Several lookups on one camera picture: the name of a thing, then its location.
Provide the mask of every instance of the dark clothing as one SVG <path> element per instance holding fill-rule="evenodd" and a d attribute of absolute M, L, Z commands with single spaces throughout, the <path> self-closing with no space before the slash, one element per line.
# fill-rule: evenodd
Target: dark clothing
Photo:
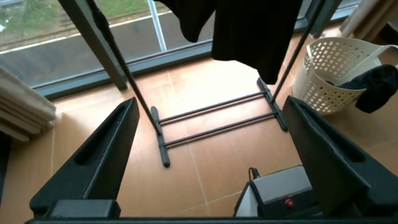
<path fill-rule="evenodd" d="M 275 84 L 302 0 L 156 0 L 178 17 L 184 37 L 197 42 L 216 12 L 212 57 L 237 60 Z"/>
<path fill-rule="evenodd" d="M 340 88 L 366 91 L 358 98 L 355 106 L 363 112 L 378 110 L 398 89 L 398 70 L 392 65 L 381 65 L 344 83 Z"/>

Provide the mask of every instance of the rack foot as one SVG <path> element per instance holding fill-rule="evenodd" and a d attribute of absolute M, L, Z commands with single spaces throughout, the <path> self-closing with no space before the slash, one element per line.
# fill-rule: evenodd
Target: rack foot
<path fill-rule="evenodd" d="M 169 158 L 169 154 L 167 153 L 167 148 L 165 146 L 166 142 L 164 140 L 162 126 L 160 125 L 159 112 L 157 111 L 157 108 L 155 106 L 153 106 L 150 108 L 150 113 L 152 114 L 152 117 L 154 118 L 156 125 L 160 129 L 160 132 L 161 132 L 161 134 L 157 134 L 157 142 L 159 143 L 160 157 L 162 159 L 163 166 L 169 167 L 170 166 L 170 158 Z"/>
<path fill-rule="evenodd" d="M 268 89 L 267 85 L 261 80 L 261 78 L 257 79 L 257 84 L 261 88 L 262 91 L 264 91 L 264 96 L 266 97 L 266 100 L 271 107 L 272 112 L 275 112 L 275 118 L 278 120 L 279 126 L 283 131 L 287 131 L 287 127 L 285 124 L 285 121 L 282 117 L 282 111 L 279 109 L 278 104 L 276 101 L 272 102 L 272 93 Z"/>

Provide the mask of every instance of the clothes rack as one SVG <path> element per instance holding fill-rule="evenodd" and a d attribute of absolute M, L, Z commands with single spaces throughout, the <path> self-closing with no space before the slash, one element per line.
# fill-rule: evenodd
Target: clothes rack
<path fill-rule="evenodd" d="M 251 123 L 251 122 L 254 122 L 254 121 L 259 121 L 259 120 L 264 119 L 264 118 L 275 117 L 277 119 L 279 125 L 280 125 L 280 128 L 283 131 L 287 131 L 287 128 L 286 128 L 286 125 L 285 125 L 285 121 L 284 121 L 284 119 L 282 117 L 282 112 L 281 112 L 280 108 L 278 107 L 278 104 L 276 103 L 276 98 L 277 98 L 277 96 L 278 96 L 278 94 L 279 94 L 284 82 L 286 81 L 286 78 L 289 75 L 289 72 L 292 69 L 293 64 L 294 64 L 298 54 L 300 53 L 300 50 L 301 50 L 302 46 L 304 45 L 304 42 L 307 39 L 307 37 L 308 37 L 308 35 L 309 35 L 313 25 L 314 25 L 319 13 L 320 13 L 325 1 L 326 0 L 319 0 L 319 4 L 317 4 L 317 6 L 316 6 L 316 8 L 314 10 L 314 13 L 312 14 L 311 18 L 308 20 L 307 28 L 304 30 L 304 33 L 302 34 L 302 36 L 300 38 L 300 41 L 298 42 L 298 44 L 296 46 L 296 49 L 294 50 L 293 56 L 290 59 L 289 64 L 286 67 L 286 70 L 285 70 L 285 72 L 284 72 L 284 74 L 283 74 L 283 76 L 282 76 L 282 78 L 281 78 L 281 80 L 280 80 L 280 82 L 279 82 L 279 84 L 278 84 L 278 86 L 277 86 L 277 88 L 275 90 L 275 93 L 273 95 L 272 95 L 271 91 L 268 89 L 267 85 L 261 80 L 261 78 L 259 78 L 257 80 L 257 84 L 259 85 L 259 88 L 261 89 L 261 91 L 258 92 L 258 93 L 253 93 L 253 94 L 242 96 L 242 97 L 239 97 L 239 98 L 236 98 L 236 99 L 233 99 L 233 100 L 228 100 L 228 101 L 225 101 L 225 102 L 222 102 L 222 103 L 217 103 L 215 105 L 206 106 L 204 108 L 200 108 L 200 109 L 197 109 L 197 110 L 193 110 L 193 111 L 189 111 L 189 112 L 186 112 L 186 113 L 178 114 L 178 115 L 175 115 L 175 116 L 171 116 L 169 118 L 161 119 L 160 116 L 159 116 L 158 109 L 155 106 L 153 106 L 149 110 L 148 105 L 145 102 L 144 97 L 142 96 L 142 94 L 141 94 L 136 82 L 134 81 L 132 75 L 128 71 L 127 65 L 124 62 L 123 57 L 121 56 L 121 53 L 120 53 L 119 49 L 117 49 L 118 52 L 116 52 L 116 54 L 118 55 L 118 61 L 121 64 L 122 69 L 124 70 L 124 73 L 126 74 L 127 79 L 129 81 L 132 89 L 136 93 L 136 96 L 137 96 L 138 100 L 140 101 L 144 111 L 148 115 L 149 120 L 150 120 L 152 126 L 154 127 L 154 129 L 156 131 L 157 141 L 159 143 L 160 156 L 161 156 L 162 163 L 163 163 L 164 167 L 169 167 L 170 166 L 170 159 L 169 159 L 169 155 L 167 154 L 167 150 L 170 149 L 171 147 L 176 146 L 176 145 L 181 144 L 181 143 L 184 143 L 184 142 L 189 142 L 189 141 L 194 140 L 194 139 L 198 139 L 198 138 L 202 138 L 202 137 L 205 137 L 205 136 L 209 136 L 211 134 L 219 133 L 219 132 L 225 131 L 227 129 L 238 127 L 238 126 L 241 126 L 243 124 L 248 124 L 248 123 Z M 243 100 L 250 99 L 250 98 L 254 98 L 255 96 L 260 96 L 260 95 L 264 95 L 265 96 L 265 99 L 267 100 L 269 106 L 271 107 L 272 112 L 266 113 L 266 114 L 263 114 L 263 115 L 260 115 L 260 116 L 256 116 L 256 117 L 253 117 L 253 118 L 245 119 L 243 121 L 238 121 L 236 123 L 228 124 L 226 126 L 222 126 L 222 127 L 218 127 L 218 128 L 215 128 L 215 129 L 208 130 L 208 131 L 204 131 L 202 133 L 198 133 L 198 134 L 194 134 L 194 135 L 187 136 L 187 137 L 184 137 L 184 138 L 180 138 L 180 139 L 177 139 L 177 140 L 174 140 L 174 141 L 165 142 L 163 131 L 162 131 L 162 125 L 166 125 L 165 124 L 166 122 L 177 120 L 177 119 L 181 119 L 181 118 L 184 118 L 184 117 L 187 117 L 187 116 L 190 116 L 190 115 L 193 115 L 193 114 L 197 114 L 197 113 L 200 113 L 200 112 L 212 110 L 214 108 L 219 108 L 221 106 L 230 105 L 232 103 L 243 101 Z"/>

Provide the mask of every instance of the black metal rack base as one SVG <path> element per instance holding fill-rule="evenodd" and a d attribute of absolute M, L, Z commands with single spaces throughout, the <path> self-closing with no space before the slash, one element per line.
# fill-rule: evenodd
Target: black metal rack base
<path fill-rule="evenodd" d="M 235 128 L 235 127 L 238 127 L 238 126 L 242 126 L 242 125 L 247 124 L 247 123 L 253 123 L 255 121 L 260 121 L 262 119 L 269 118 L 271 116 L 275 116 L 275 118 L 279 122 L 280 128 L 283 131 L 287 131 L 287 128 L 286 128 L 286 125 L 285 125 L 285 121 L 282 118 L 282 112 L 279 109 L 276 101 L 272 100 L 271 91 L 268 89 L 267 85 L 260 78 L 257 80 L 257 84 L 259 85 L 259 87 L 261 89 L 261 92 L 259 92 L 259 93 L 253 93 L 253 94 L 250 94 L 250 95 L 242 96 L 242 97 L 239 97 L 239 98 L 236 98 L 236 99 L 233 99 L 233 100 L 228 100 L 228 101 L 225 101 L 225 102 L 222 102 L 222 103 L 217 103 L 215 105 L 206 106 L 204 108 L 200 108 L 200 109 L 197 109 L 197 110 L 193 110 L 193 111 L 189 111 L 189 112 L 186 112 L 186 113 L 178 114 L 178 115 L 175 115 L 175 116 L 172 116 L 172 117 L 169 117 L 169 118 L 165 118 L 165 119 L 160 119 L 159 112 L 158 112 L 157 108 L 155 106 L 153 106 L 150 109 L 150 112 L 152 113 L 152 116 L 153 116 L 153 118 L 154 118 L 154 120 L 156 122 L 156 125 L 159 128 L 159 130 L 160 130 L 160 134 L 157 135 L 157 141 L 159 143 L 160 156 L 162 158 L 163 166 L 165 166 L 165 167 L 170 166 L 170 158 L 169 158 L 169 155 L 167 154 L 167 150 L 170 149 L 171 147 L 177 146 L 177 145 L 179 145 L 181 143 L 184 143 L 184 142 L 192 141 L 194 139 L 199 139 L 199 138 L 203 138 L 203 137 L 206 137 L 206 136 L 210 136 L 211 134 L 221 133 L 223 131 L 226 131 L 226 130 L 229 130 L 229 129 L 232 129 L 232 128 Z M 165 139 L 164 139 L 162 126 L 167 125 L 167 122 L 169 122 L 169 121 L 174 121 L 176 119 L 184 119 L 184 118 L 186 118 L 188 116 L 191 116 L 193 114 L 201 113 L 201 112 L 204 112 L 204 111 L 209 111 L 209 110 L 212 110 L 212 109 L 215 109 L 215 108 L 220 108 L 222 106 L 230 105 L 230 104 L 233 104 L 233 103 L 236 103 L 236 102 L 239 102 L 239 101 L 243 101 L 243 100 L 247 100 L 247 99 L 250 99 L 250 98 L 254 98 L 255 96 L 260 96 L 260 95 L 264 95 L 265 96 L 265 99 L 267 100 L 269 106 L 271 107 L 272 112 L 266 113 L 266 114 L 263 114 L 263 115 L 259 115 L 259 116 L 255 116 L 253 118 L 245 119 L 243 121 L 238 121 L 238 122 L 235 122 L 235 123 L 232 123 L 232 124 L 227 124 L 227 125 L 222 126 L 222 127 L 218 127 L 218 128 L 215 128 L 215 129 L 204 131 L 202 133 L 194 134 L 194 135 L 187 136 L 187 137 L 184 137 L 184 138 L 180 138 L 180 139 L 177 139 L 177 140 L 173 140 L 173 141 L 170 141 L 170 142 L 166 142 Z"/>
<path fill-rule="evenodd" d="M 301 50 L 302 46 L 304 45 L 304 42 L 307 39 L 308 34 L 310 33 L 310 31 L 311 31 L 311 29 L 312 29 L 312 27 L 313 27 L 318 15 L 319 15 L 319 13 L 320 13 L 320 11 L 321 11 L 325 1 L 326 0 L 319 0 L 317 2 L 318 4 L 317 4 L 317 6 L 316 6 L 316 8 L 314 10 L 313 15 L 309 19 L 308 26 L 304 30 L 304 33 L 302 34 L 302 36 L 300 38 L 300 41 L 298 42 L 297 47 L 294 50 L 292 58 L 290 59 L 290 62 L 287 65 L 286 70 L 285 70 L 285 72 L 284 72 L 284 74 L 283 74 L 283 76 L 282 76 L 282 78 L 281 78 L 281 80 L 280 80 L 280 82 L 279 82 L 279 84 L 278 84 L 278 86 L 277 86 L 277 88 L 275 90 L 275 93 L 273 95 L 272 95 L 271 91 L 268 89 L 267 85 L 259 78 L 258 81 L 257 81 L 257 84 L 259 85 L 259 87 L 261 89 L 261 92 L 259 92 L 259 93 L 253 93 L 251 95 L 242 96 L 242 97 L 239 97 L 239 98 L 236 98 L 236 99 L 233 99 L 233 100 L 229 100 L 229 101 L 225 101 L 225 102 L 218 103 L 218 104 L 215 104 L 215 105 L 207 106 L 207 107 L 204 107 L 204 108 L 200 108 L 200 109 L 197 109 L 197 110 L 193 110 L 193 111 L 190 111 L 190 112 L 187 112 L 187 113 L 179 114 L 179 115 L 172 116 L 172 117 L 165 118 L 165 119 L 160 119 L 159 112 L 158 112 L 156 107 L 153 106 L 149 110 L 149 108 L 147 106 L 147 103 L 145 102 L 145 99 L 142 96 L 141 91 L 139 90 L 139 88 L 137 86 L 137 83 L 134 81 L 134 79 L 133 79 L 133 77 L 132 77 L 132 75 L 131 75 L 131 73 L 130 73 L 127 65 L 126 65 L 126 62 L 123 59 L 123 56 L 122 56 L 120 50 L 118 49 L 118 46 L 117 46 L 116 42 L 114 41 L 114 38 L 113 38 L 112 33 L 111 33 L 110 29 L 109 29 L 109 26 L 104 26 L 103 27 L 102 31 L 106 33 L 106 35 L 105 35 L 106 40 L 108 41 L 109 45 L 111 46 L 112 50 L 114 51 L 115 56 L 116 56 L 119 64 L 121 65 L 121 68 L 122 68 L 124 74 L 126 75 L 126 78 L 128 79 L 132 89 L 136 93 L 136 96 L 137 96 L 139 102 L 141 103 L 145 113 L 148 115 L 150 123 L 152 124 L 152 126 L 154 127 L 154 129 L 156 131 L 157 141 L 159 143 L 160 156 L 162 158 L 162 163 L 163 163 L 163 165 L 165 167 L 169 167 L 170 166 L 170 159 L 169 159 L 169 156 L 167 154 L 167 149 L 171 148 L 172 146 L 176 146 L 178 144 L 181 144 L 181 143 L 184 143 L 184 142 L 188 142 L 188 141 L 191 141 L 191 140 L 194 140 L 194 139 L 207 137 L 207 136 L 209 136 L 211 134 L 220 133 L 222 131 L 226 131 L 228 129 L 232 129 L 232 128 L 235 128 L 235 127 L 238 127 L 238 126 L 242 126 L 244 124 L 249 124 L 249 123 L 252 123 L 252 122 L 255 122 L 255 121 L 259 121 L 260 119 L 275 117 L 278 120 L 278 122 L 279 122 L 280 128 L 283 131 L 287 131 L 287 128 L 286 128 L 286 125 L 285 125 L 285 121 L 283 120 L 283 117 L 282 117 L 281 110 L 279 109 L 279 107 L 278 107 L 278 105 L 277 105 L 275 100 L 276 100 L 277 95 L 279 94 L 280 90 L 282 89 L 282 86 L 283 86 L 284 82 L 286 81 L 286 78 L 289 75 L 289 72 L 292 69 L 293 64 L 294 64 L 297 56 L 299 55 L 300 50 Z M 215 128 L 215 129 L 212 129 L 212 130 L 209 130 L 209 131 L 204 131 L 202 133 L 194 134 L 192 136 L 188 136 L 188 137 L 185 137 L 185 138 L 177 139 L 177 140 L 170 141 L 170 142 L 165 142 L 164 135 L 163 135 L 163 132 L 162 132 L 162 125 L 165 125 L 165 123 L 168 122 L 168 121 L 177 120 L 177 119 L 184 118 L 184 117 L 187 117 L 187 116 L 190 116 L 190 115 L 193 115 L 193 114 L 197 114 L 197 113 L 200 113 L 200 112 L 203 112 L 203 111 L 208 111 L 208 110 L 211 110 L 211 109 L 214 109 L 214 108 L 218 108 L 218 107 L 221 107 L 221 106 L 229 105 L 229 104 L 232 104 L 232 103 L 235 103 L 235 102 L 238 102 L 238 101 L 243 101 L 243 100 L 246 100 L 246 99 L 249 99 L 249 98 L 253 98 L 255 96 L 261 96 L 261 95 L 265 96 L 269 106 L 271 107 L 272 111 L 270 113 L 266 113 L 266 114 L 263 114 L 263 115 L 260 115 L 260 116 L 256 116 L 256 117 L 253 117 L 253 118 L 245 119 L 243 121 L 239 121 L 239 122 L 236 122 L 236 123 L 233 123 L 233 124 L 229 124 L 229 125 L 226 125 L 226 126 L 223 126 L 223 127 Z"/>

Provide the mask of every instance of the laundry basket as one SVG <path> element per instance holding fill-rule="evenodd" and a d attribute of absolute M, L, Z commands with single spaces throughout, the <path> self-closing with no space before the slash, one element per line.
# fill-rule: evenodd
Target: laundry basket
<path fill-rule="evenodd" d="M 365 91 L 337 86 L 381 65 L 379 54 L 395 45 L 375 45 L 363 40 L 325 37 L 307 46 L 293 86 L 294 97 L 321 114 L 332 114 L 356 101 Z"/>

